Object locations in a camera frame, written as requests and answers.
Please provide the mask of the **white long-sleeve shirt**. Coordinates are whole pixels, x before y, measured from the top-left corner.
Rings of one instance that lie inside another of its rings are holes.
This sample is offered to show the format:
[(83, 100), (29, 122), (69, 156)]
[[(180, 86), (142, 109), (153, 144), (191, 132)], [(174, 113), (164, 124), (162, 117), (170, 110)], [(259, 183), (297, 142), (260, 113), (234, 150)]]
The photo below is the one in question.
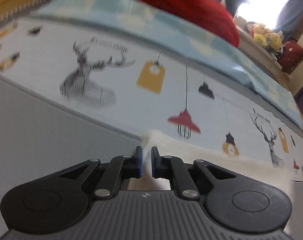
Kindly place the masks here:
[(159, 130), (152, 129), (141, 136), (143, 148), (142, 178), (129, 180), (128, 189), (136, 191), (169, 190), (168, 179), (155, 179), (151, 171), (151, 148), (156, 146), (161, 156), (179, 157), (184, 163), (192, 164), (196, 159), (203, 159), (238, 174), (272, 185), (289, 197), (292, 197), (291, 174), (285, 168), (274, 168), (266, 161), (240, 157), (224, 157), (215, 150), (201, 148), (187, 142), (176, 140)]

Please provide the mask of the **printed deer bed sheet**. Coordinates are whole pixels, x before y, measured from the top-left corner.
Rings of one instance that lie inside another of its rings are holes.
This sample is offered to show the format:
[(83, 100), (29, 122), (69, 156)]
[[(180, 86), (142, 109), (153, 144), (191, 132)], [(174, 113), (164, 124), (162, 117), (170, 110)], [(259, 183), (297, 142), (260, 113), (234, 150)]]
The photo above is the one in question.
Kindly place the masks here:
[(0, 77), (64, 110), (139, 137), (157, 129), (303, 182), (303, 138), (254, 94), (102, 30), (22, 18), (0, 29)]

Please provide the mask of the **light blue patterned cloth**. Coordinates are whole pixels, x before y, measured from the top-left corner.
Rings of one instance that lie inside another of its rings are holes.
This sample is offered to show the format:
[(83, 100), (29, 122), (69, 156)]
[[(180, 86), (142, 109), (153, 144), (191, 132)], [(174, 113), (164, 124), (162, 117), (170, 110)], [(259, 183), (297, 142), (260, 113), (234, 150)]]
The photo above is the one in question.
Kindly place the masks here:
[(303, 129), (294, 97), (287, 89), (237, 47), (186, 20), (137, 0), (52, 0), (30, 15), (117, 31), (207, 65), (259, 94)]

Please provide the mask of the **yellow plush toys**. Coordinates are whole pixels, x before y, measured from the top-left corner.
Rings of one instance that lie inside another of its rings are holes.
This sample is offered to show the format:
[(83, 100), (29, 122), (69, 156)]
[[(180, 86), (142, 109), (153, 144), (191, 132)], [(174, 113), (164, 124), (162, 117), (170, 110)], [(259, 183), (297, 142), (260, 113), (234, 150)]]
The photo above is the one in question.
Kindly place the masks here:
[(283, 54), (283, 32), (274, 32), (262, 23), (254, 23), (250, 34), (256, 44), (263, 47), (271, 55), (278, 57)]

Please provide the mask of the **red folded blanket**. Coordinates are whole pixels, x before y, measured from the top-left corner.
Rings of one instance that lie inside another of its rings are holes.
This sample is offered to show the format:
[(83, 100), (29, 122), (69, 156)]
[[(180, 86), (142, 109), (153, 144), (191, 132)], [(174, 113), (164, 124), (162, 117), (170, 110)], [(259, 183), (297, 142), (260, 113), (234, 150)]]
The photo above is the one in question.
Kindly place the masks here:
[(234, 47), (240, 36), (230, 12), (217, 0), (139, 0), (166, 11), (224, 39)]

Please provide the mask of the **purple right curtain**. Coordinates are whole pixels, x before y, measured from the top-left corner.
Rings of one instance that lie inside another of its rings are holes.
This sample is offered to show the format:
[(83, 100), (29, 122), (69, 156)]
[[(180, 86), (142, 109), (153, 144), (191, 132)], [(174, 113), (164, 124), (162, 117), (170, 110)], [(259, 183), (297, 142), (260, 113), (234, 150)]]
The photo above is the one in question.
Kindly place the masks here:
[(274, 32), (283, 32), (283, 41), (294, 33), (303, 18), (303, 0), (288, 0), (278, 15)]

